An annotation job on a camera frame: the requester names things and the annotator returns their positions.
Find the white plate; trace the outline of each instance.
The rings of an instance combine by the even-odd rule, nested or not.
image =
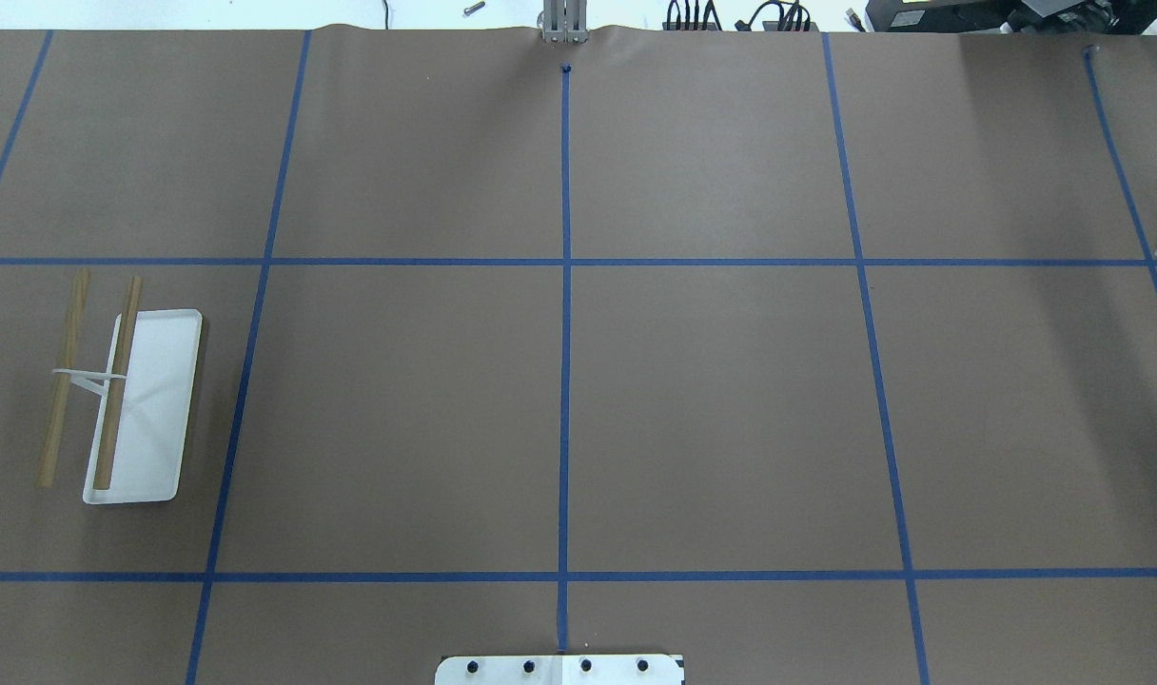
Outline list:
[[[684,657],[679,655],[449,657],[435,669],[435,685],[683,685],[683,683]]]
[[[113,368],[120,322],[121,316],[113,322],[105,369]],[[126,396],[121,399],[113,480],[109,489],[93,487],[104,402],[109,398],[105,393],[101,396],[96,414],[88,476],[83,478],[83,501],[89,504],[162,502],[177,495],[200,339],[201,312],[197,309],[139,312],[131,368],[126,374]]]

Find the white plastic piece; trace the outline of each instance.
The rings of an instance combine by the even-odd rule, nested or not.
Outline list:
[[[113,367],[120,322],[121,317],[113,322],[110,359],[104,368]],[[177,495],[200,341],[201,312],[197,309],[139,312],[134,326],[131,368],[126,374],[126,395],[121,398],[113,481],[109,489],[93,487],[109,388],[108,384],[93,383],[88,378],[105,381],[115,376],[109,373],[67,370],[75,384],[101,396],[93,451],[88,456],[88,476],[83,478],[83,502],[164,502]]]
[[[525,668],[528,663],[531,663],[530,669]],[[683,685],[683,683],[684,657],[670,655],[449,657],[435,669],[435,685]]]

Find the metal plate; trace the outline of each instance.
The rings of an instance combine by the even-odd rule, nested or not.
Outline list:
[[[449,657],[435,685],[683,685],[684,657],[670,655],[551,655]]]

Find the black device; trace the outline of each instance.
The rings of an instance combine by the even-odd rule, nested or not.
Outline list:
[[[869,0],[877,31],[968,34],[1002,24],[1015,34],[1138,35],[1157,19],[1157,0]]]

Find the metal bracket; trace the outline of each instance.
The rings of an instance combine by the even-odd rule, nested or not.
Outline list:
[[[679,655],[449,657],[435,685],[684,685]]]
[[[587,0],[544,0],[545,43],[587,43]]]

